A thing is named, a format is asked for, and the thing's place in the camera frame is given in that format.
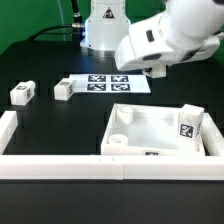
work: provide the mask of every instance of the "cube with marker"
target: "cube with marker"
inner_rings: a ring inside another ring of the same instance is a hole
[[[181,108],[178,115],[177,148],[197,151],[203,114],[202,107],[185,104]]]
[[[55,87],[54,87],[54,97],[56,100],[64,100],[67,101],[72,94],[74,93],[73,89],[75,87],[74,79],[62,79]]]
[[[25,106],[35,95],[36,85],[33,81],[20,82],[11,92],[11,104]]]

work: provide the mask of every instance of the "black tabletop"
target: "black tabletop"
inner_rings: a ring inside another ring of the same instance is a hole
[[[100,154],[114,103],[202,106],[224,133],[223,66],[213,58],[171,66],[166,78],[147,78],[151,94],[75,93],[69,101],[54,99],[54,86],[70,74],[118,73],[113,58],[83,54],[72,42],[10,46],[0,57],[0,111],[16,110],[19,125],[4,154]],[[29,80],[36,83],[36,95],[26,106],[12,106],[9,92]]]
[[[5,154],[100,154],[114,103],[202,106],[224,134],[223,66],[214,58],[174,65],[151,80],[151,94],[74,94],[53,87],[76,74],[117,74],[114,59],[80,53],[70,42],[18,42],[0,56],[0,112],[16,110],[18,128]],[[12,106],[9,92],[33,80],[36,95]],[[223,223],[220,181],[1,180],[0,223]]]

